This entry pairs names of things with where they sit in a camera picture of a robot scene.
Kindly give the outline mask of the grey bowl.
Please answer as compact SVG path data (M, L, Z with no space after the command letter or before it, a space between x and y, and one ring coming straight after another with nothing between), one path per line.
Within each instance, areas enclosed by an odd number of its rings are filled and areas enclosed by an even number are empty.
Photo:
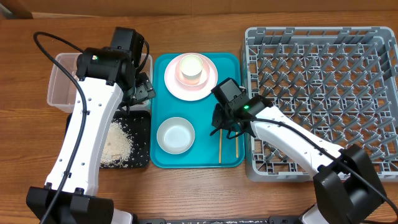
M195 141L195 130L191 122L181 117L166 119L157 130L157 143L169 154L188 151Z

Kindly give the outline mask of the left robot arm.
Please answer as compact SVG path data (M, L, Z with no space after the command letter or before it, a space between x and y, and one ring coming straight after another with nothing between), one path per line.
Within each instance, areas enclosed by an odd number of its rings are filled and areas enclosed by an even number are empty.
M100 198L98 177L109 127L117 111L155 97L143 69L149 44L134 29L117 27L110 46L80 50L72 117L60 154L43 187L31 187L26 203L41 223L137 223L133 213Z

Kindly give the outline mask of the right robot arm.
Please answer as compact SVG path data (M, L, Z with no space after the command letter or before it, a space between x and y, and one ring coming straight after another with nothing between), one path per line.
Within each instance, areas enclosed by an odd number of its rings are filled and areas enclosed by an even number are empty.
M212 125L229 139L249 134L281 150L313 179L316 204L297 223L366 223L386 192L366 151L343 148L307 131L261 95L248 97L227 78L212 89Z

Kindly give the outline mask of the wooden chopstick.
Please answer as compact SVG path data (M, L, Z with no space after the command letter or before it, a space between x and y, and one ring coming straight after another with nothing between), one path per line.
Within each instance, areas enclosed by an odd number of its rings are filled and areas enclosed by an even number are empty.
M239 137L235 137L236 158L239 158Z
M218 153L218 162L222 163L222 143L223 143L223 130L220 129L220 138L219 138L219 153Z

